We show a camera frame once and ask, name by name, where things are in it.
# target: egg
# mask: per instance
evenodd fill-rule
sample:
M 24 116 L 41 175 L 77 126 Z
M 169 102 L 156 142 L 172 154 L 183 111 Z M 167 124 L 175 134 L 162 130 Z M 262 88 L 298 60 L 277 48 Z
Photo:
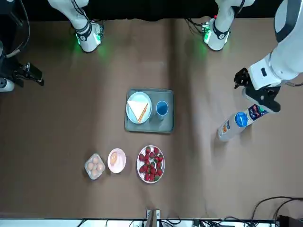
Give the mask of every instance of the egg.
M 102 172 L 103 170 L 104 170 L 104 165 L 101 163 L 101 164 L 98 164 L 97 165 L 97 170 L 99 171 L 99 172 Z
M 109 160 L 110 164 L 113 166 L 116 163 L 117 159 L 118 159 L 117 152 L 112 153 Z
M 97 164 L 98 163 L 98 158 L 97 157 L 93 157 L 93 163 Z
M 92 171 L 94 168 L 94 164 L 92 162 L 90 162 L 88 165 L 87 165 L 87 169 L 89 169 L 90 171 Z
M 94 169 L 93 171 L 91 171 L 91 174 L 93 177 L 96 177 L 98 175 L 98 171 Z

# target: brown table surface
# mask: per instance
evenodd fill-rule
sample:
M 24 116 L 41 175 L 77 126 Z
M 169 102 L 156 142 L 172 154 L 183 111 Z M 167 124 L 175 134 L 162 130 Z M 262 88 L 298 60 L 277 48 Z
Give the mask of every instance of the brown table surface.
M 273 19 L 235 20 L 220 52 L 193 37 L 184 20 L 105 25 L 104 43 L 83 53 L 68 22 L 31 23 L 19 58 L 44 73 L 45 87 L 29 81 L 0 94 L 2 216 L 144 218 L 147 208 L 158 208 L 162 218 L 249 218 L 263 198 L 303 195 L 303 89 L 283 87 L 281 113 L 229 143 L 214 142 L 217 127 L 251 105 L 233 78 L 276 46 Z M 131 87 L 174 90 L 171 135 L 125 131 Z M 136 174 L 147 144 L 166 160 L 155 185 Z M 95 152 L 106 160 L 113 148 L 125 151 L 125 170 L 91 181 L 85 161 Z M 257 217 L 270 218 L 279 203 L 262 205 Z M 302 208 L 294 202 L 282 212 L 303 217 Z

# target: strawberry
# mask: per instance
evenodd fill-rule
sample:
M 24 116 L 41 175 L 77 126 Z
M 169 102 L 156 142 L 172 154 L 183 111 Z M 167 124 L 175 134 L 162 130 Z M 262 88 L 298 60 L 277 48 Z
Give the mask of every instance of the strawberry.
M 149 181 L 154 181 L 155 180 L 155 175 L 153 174 L 150 174 L 150 178 L 149 178 Z
M 157 169 L 160 169 L 160 168 L 162 168 L 162 163 L 161 163 L 161 162 L 158 162 L 158 163 L 157 163 Z
M 141 166 L 141 168 L 139 169 L 139 172 L 140 172 L 140 173 L 144 173 L 144 171 L 145 171 L 144 166 Z
M 144 161 L 144 155 L 143 154 L 139 154 L 139 160 L 142 161 L 142 162 Z
M 155 154 L 153 152 L 150 153 L 150 158 L 154 158 Z
M 148 181 L 149 178 L 150 178 L 149 174 L 145 174 L 145 175 L 144 175 L 144 180 Z
M 156 156 L 159 155 L 159 149 L 157 147 L 153 148 L 153 152 L 155 153 Z
M 161 175 L 162 175 L 162 169 L 157 169 L 157 174 L 158 174 L 159 176 L 161 176 Z
M 151 174 L 155 175 L 156 173 L 157 173 L 157 171 L 155 168 L 151 169 Z
M 144 172 L 148 173 L 148 166 L 147 165 L 144 165 Z
M 156 164 L 154 162 L 151 162 L 150 167 L 154 168 L 156 166 Z
M 145 152 L 146 152 L 147 154 L 149 154 L 149 153 L 151 152 L 151 148 L 150 148 L 150 147 L 146 147 L 146 148 L 145 148 Z
M 159 155 L 159 162 L 161 162 L 163 160 L 163 155 Z

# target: blue cup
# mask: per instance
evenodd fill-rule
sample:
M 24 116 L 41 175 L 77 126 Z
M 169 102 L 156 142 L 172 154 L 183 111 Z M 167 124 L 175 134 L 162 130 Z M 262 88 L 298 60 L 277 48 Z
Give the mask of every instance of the blue cup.
M 163 120 L 169 111 L 169 105 L 165 101 L 159 101 L 156 106 L 156 113 L 160 120 Z

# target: bread slice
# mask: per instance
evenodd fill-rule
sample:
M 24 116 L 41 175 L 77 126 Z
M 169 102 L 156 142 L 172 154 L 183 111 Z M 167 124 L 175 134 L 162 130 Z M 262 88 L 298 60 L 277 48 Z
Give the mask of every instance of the bread slice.
M 127 101 L 137 121 L 140 123 L 147 109 L 147 102 Z

